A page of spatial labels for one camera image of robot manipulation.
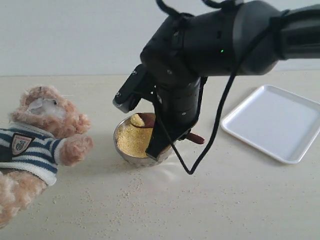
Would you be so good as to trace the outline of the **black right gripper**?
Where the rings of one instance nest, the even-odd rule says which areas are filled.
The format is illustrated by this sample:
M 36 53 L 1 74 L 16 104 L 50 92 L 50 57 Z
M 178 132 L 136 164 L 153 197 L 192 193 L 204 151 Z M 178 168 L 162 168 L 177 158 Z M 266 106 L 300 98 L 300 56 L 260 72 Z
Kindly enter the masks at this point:
M 191 132 L 200 115 L 203 87 L 207 77 L 200 77 L 185 86 L 157 84 L 156 101 L 151 139 L 146 153 L 153 160 L 158 160 L 167 147 L 171 147 L 169 138 L 175 140 L 203 140 L 204 138 Z

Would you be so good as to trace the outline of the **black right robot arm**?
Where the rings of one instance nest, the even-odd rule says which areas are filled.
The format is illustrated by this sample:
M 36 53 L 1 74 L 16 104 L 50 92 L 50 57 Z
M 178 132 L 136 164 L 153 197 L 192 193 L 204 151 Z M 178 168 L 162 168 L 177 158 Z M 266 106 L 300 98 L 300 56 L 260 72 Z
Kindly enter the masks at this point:
M 140 60 L 153 76 L 152 140 L 176 141 L 196 124 L 208 77 L 261 76 L 279 61 L 318 59 L 320 6 L 278 10 L 263 0 L 208 1 L 212 12 L 168 16 Z

